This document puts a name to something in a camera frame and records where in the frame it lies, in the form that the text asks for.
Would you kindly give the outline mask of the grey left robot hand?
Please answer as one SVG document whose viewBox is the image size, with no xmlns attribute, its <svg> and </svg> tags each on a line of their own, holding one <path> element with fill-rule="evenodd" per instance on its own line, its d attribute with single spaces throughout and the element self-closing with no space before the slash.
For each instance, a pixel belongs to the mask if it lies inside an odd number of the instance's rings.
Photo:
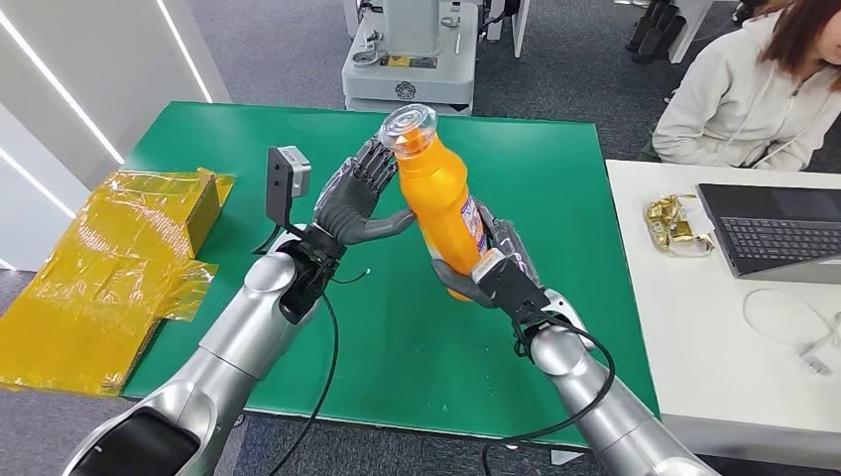
<svg viewBox="0 0 841 476">
<path fill-rule="evenodd" d="M 416 220 L 410 209 L 385 218 L 373 216 L 397 171 L 393 152 L 379 140 L 368 139 L 324 185 L 313 209 L 313 223 L 345 246 L 402 233 Z"/>
</svg>

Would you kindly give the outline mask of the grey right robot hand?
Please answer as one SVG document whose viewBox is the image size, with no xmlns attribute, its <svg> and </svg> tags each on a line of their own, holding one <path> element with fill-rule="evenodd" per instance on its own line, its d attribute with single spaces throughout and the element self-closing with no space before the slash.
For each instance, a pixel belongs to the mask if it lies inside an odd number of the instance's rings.
<svg viewBox="0 0 841 476">
<path fill-rule="evenodd" d="M 539 289 L 543 290 L 544 286 L 540 282 L 534 262 L 513 222 L 509 219 L 495 217 L 481 200 L 475 199 L 475 203 L 481 216 L 486 243 L 489 248 L 497 249 L 506 257 L 512 257 L 530 280 Z M 491 299 L 482 293 L 469 275 L 455 271 L 440 259 L 433 259 L 431 265 L 440 282 L 450 291 L 455 291 L 483 307 L 495 308 Z"/>
</svg>

